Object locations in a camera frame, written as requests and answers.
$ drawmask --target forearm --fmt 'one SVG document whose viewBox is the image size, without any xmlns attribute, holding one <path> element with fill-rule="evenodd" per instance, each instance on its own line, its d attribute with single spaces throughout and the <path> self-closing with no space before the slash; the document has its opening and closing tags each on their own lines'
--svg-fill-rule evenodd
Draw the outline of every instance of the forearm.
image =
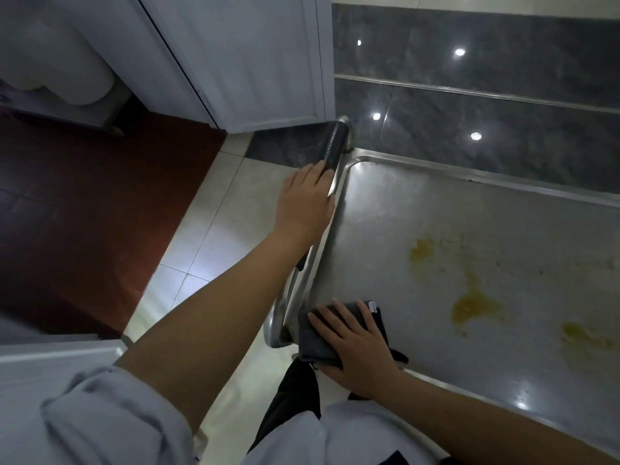
<svg viewBox="0 0 620 465">
<path fill-rule="evenodd" d="M 551 427 L 405 372 L 386 384 L 377 402 L 465 465 L 617 464 Z"/>
<path fill-rule="evenodd" d="M 117 365 L 171 401 L 197 430 L 306 250 L 298 239 L 270 234 L 166 315 Z"/>
</svg>

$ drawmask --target brown floor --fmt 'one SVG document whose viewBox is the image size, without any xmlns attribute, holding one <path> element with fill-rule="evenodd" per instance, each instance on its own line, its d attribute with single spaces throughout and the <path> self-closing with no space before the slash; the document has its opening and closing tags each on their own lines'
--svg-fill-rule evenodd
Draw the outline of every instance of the brown floor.
<svg viewBox="0 0 620 465">
<path fill-rule="evenodd" d="M 125 329 L 225 137 L 152 113 L 125 132 L 0 115 L 4 312 L 52 334 Z"/>
</svg>

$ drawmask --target stainless steel cart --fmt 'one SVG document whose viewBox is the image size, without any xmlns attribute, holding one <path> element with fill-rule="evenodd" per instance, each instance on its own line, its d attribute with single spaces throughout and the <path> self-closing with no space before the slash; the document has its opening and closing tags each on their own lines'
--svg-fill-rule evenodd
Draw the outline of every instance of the stainless steel cart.
<svg viewBox="0 0 620 465">
<path fill-rule="evenodd" d="M 620 196 L 363 149 L 334 189 L 268 345 L 302 306 L 374 300 L 418 375 L 620 458 Z"/>
</svg>

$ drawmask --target gray shirt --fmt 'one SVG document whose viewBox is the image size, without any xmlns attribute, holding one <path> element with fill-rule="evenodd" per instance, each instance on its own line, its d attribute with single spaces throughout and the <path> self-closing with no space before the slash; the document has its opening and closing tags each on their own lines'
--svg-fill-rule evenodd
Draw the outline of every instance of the gray shirt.
<svg viewBox="0 0 620 465">
<path fill-rule="evenodd" d="M 300 413 L 273 430 L 244 465 L 376 465 L 398 450 L 410 465 L 444 456 L 374 402 L 343 402 L 321 420 Z M 27 427 L 2 431 L 0 462 L 28 465 L 189 465 L 187 421 L 165 398 L 118 367 L 79 374 L 45 400 Z"/>
</svg>

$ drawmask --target rolled-up sleeve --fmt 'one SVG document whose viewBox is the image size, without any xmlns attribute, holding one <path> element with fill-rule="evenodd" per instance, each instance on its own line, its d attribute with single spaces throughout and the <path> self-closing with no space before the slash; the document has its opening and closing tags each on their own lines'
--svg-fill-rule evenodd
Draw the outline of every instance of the rolled-up sleeve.
<svg viewBox="0 0 620 465">
<path fill-rule="evenodd" d="M 118 367 L 78 374 L 45 400 L 25 430 L 3 434 L 1 454 L 32 464 L 191 464 L 190 427 L 149 385 Z"/>
</svg>

